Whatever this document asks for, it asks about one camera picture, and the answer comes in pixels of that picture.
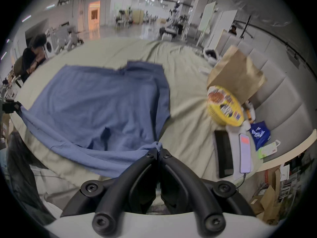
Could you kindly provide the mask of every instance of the phone screen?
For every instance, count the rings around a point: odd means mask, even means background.
[[[251,172],[251,146],[250,138],[240,134],[240,173]]]
[[[226,131],[215,131],[216,153],[218,160],[219,178],[233,175],[232,151],[229,135]]]

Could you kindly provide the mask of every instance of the brown paper bag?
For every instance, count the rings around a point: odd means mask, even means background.
[[[230,46],[223,58],[208,76],[207,89],[219,85],[231,92],[243,104],[266,82],[251,58],[246,57],[237,47]]]

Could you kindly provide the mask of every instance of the beige bedsheet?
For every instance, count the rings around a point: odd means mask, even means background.
[[[162,64],[171,90],[171,119],[164,126],[160,142],[199,177],[217,181],[212,133],[221,127],[208,116],[207,77],[198,71],[199,66],[209,65],[189,47],[131,38],[106,38],[87,42],[39,67],[25,82],[15,100],[29,109],[43,88],[65,64],[118,69],[124,67],[128,60]],[[32,153],[61,178],[77,186],[87,180],[105,179],[46,148],[27,130],[16,113],[11,118]],[[262,164],[262,160],[258,160],[256,156],[254,144],[251,147],[254,170],[247,178]],[[241,181],[233,181],[232,177],[227,180],[236,184]]]

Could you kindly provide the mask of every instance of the person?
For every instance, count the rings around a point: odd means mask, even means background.
[[[9,81],[7,80],[7,78],[5,78],[4,81],[2,81],[2,84],[3,84],[3,85],[9,84]]]
[[[43,46],[46,43],[46,35],[38,34],[30,41],[30,47],[23,51],[22,55],[22,73],[23,83],[32,74],[35,69],[45,61]]]
[[[230,30],[229,30],[229,33],[232,33],[232,34],[234,34],[236,36],[237,35],[236,30],[237,30],[237,27],[235,25],[232,25]]]

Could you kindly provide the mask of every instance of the black clamp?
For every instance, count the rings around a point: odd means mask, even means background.
[[[152,149],[117,178],[83,183],[61,217],[95,212],[92,223],[95,232],[111,235],[123,211],[147,212],[156,197],[158,182],[169,212],[195,212],[198,232],[203,236],[215,236],[224,230],[223,212],[255,216],[231,182],[200,179],[166,149],[160,153]]]
[[[14,111],[18,112],[21,107],[21,103],[14,100],[5,100],[2,103],[2,110],[6,114],[11,114]]]

